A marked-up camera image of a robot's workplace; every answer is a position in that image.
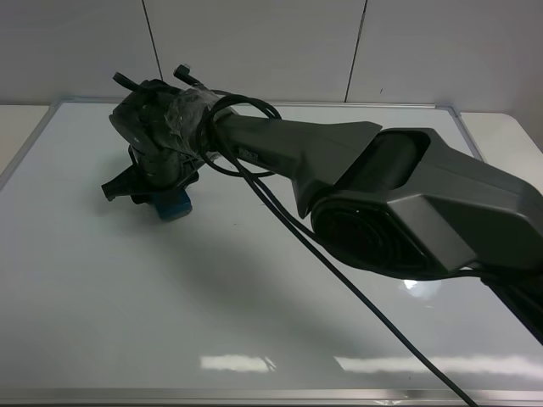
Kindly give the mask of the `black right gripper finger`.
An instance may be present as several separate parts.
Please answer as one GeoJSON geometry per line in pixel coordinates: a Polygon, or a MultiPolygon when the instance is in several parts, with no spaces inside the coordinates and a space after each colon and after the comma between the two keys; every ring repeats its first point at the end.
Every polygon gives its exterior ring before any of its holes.
{"type": "Polygon", "coordinates": [[[135,194],[130,196],[132,202],[136,205],[139,204],[153,204],[153,196],[150,194],[135,194]]]}

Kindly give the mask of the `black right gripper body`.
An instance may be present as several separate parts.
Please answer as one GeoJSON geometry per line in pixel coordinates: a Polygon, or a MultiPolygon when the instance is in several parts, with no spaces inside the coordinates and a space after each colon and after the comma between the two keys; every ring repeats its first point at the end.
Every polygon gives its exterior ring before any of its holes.
{"type": "Polygon", "coordinates": [[[129,147],[128,153],[136,177],[131,182],[131,196],[184,190],[199,180],[199,161],[191,155],[167,148],[151,154],[129,147]]]}

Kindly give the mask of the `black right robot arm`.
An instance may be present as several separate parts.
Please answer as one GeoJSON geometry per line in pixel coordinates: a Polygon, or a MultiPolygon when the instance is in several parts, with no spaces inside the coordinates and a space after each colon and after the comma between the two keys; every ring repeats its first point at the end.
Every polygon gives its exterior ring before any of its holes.
{"type": "Polygon", "coordinates": [[[115,81],[128,95],[109,117],[128,142],[131,165],[103,185],[171,220],[188,213],[199,169],[229,161],[263,184],[291,181],[299,226],[350,267],[396,279],[476,277],[536,338],[542,336],[542,196],[528,182],[449,147],[431,128],[369,121],[289,121],[269,103],[219,94],[186,76],[185,89],[161,80],[115,81]]]}

